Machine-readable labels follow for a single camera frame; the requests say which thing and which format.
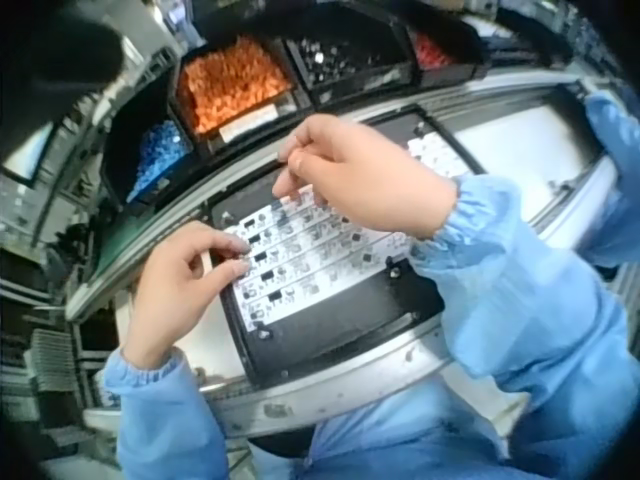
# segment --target white label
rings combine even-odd
[[[278,110],[274,104],[267,105],[253,112],[247,113],[234,120],[228,125],[220,128],[220,136],[225,143],[229,143],[238,135],[253,130],[260,125],[271,122],[278,118]]]
[[[384,75],[377,75],[373,77],[373,79],[369,80],[364,84],[364,90],[371,90],[372,88],[378,88],[382,85],[386,85],[387,83],[393,82],[394,80],[399,80],[402,77],[399,68],[394,68],[393,70],[385,73]]]

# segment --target metal workbench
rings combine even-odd
[[[387,101],[345,116],[364,121],[414,103],[444,119],[459,116],[474,103],[501,102],[505,104],[505,111],[508,111],[509,102],[505,98],[527,101],[540,89],[573,83],[579,78],[579,74],[547,70],[500,73],[461,87]],[[464,143],[463,134],[459,138]],[[126,288],[146,254],[161,238],[193,215],[208,198],[273,161],[280,144],[281,141],[277,141],[257,150],[214,177],[204,179],[183,195],[155,219],[102,275],[80,287],[67,303],[67,319],[84,321],[92,311]],[[496,147],[492,144],[476,145],[476,148]],[[574,248],[598,216],[616,178],[613,163],[608,157],[603,157],[582,176],[578,187],[570,195],[559,197],[551,203],[545,200],[540,205],[532,205],[531,213],[525,219],[549,245]],[[126,305],[119,310],[124,317],[130,312]],[[436,317],[337,366],[280,386],[256,390],[242,378],[242,366],[237,353],[229,349],[233,342],[226,322],[220,318],[223,313],[219,302],[214,302],[209,314],[218,318],[214,323],[202,322],[203,326],[199,328],[203,330],[194,335],[202,340],[194,343],[193,339],[187,339],[186,346],[183,344],[182,347],[187,351],[190,361],[191,349],[194,358],[198,358],[196,363],[210,361],[213,365],[208,367],[208,381],[201,391],[229,438],[264,435],[316,423],[397,392],[452,361],[444,343],[440,319]],[[120,329],[125,328],[127,319],[122,321]],[[216,351],[223,353],[215,357]],[[87,409],[84,420],[91,428],[115,433],[119,411]]]

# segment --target elastic cuff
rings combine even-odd
[[[500,241],[503,228],[496,223],[519,212],[518,188],[509,180],[490,175],[463,176],[456,179],[458,201],[445,225],[432,240],[414,240],[411,259],[455,268],[460,263],[456,252],[480,241]]]
[[[169,360],[167,360],[162,367],[156,370],[140,370],[127,363],[118,348],[116,351],[111,353],[109,360],[107,360],[104,375],[105,384],[110,387],[141,387],[149,385],[169,375],[183,361],[185,361],[185,357],[182,351],[173,347],[170,352]]]

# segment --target black fixture tray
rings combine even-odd
[[[380,115],[367,123],[403,147],[409,140],[435,130],[474,173],[482,173],[464,147],[416,105]],[[225,212],[241,219],[273,202],[271,188],[279,167],[277,162],[262,167],[211,198],[208,209],[212,225],[226,228],[229,216]],[[392,267],[400,269],[399,278],[390,275]],[[418,276],[407,260],[389,265],[329,299],[267,325],[268,339],[264,335],[260,338],[259,329],[247,331],[233,287],[227,287],[220,298],[245,371],[252,383],[264,387],[337,365],[431,321],[444,308],[436,285]]]

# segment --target circuit board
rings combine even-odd
[[[436,132],[408,142],[409,153],[437,173],[455,177],[469,167]],[[318,207],[310,186],[296,200],[275,200],[226,229],[251,245],[251,269],[234,284],[247,331],[297,313],[407,256],[409,238],[354,225]]]

